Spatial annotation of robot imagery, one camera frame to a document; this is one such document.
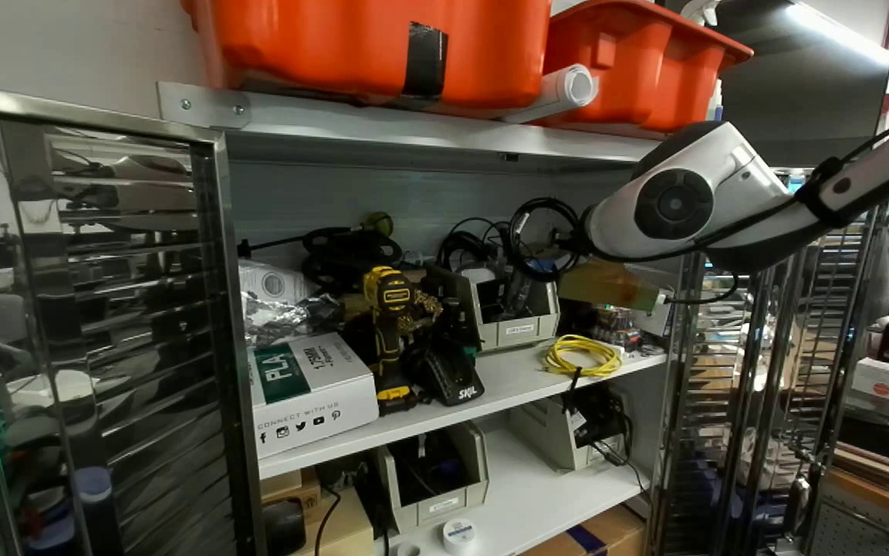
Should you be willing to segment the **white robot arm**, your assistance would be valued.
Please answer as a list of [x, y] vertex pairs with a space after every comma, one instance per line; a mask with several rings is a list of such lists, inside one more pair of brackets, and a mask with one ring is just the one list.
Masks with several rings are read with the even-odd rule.
[[730, 119], [690, 123], [650, 149], [581, 230], [595, 255], [656, 262], [706, 253], [760, 273], [889, 200], [889, 130], [825, 157], [791, 192]]

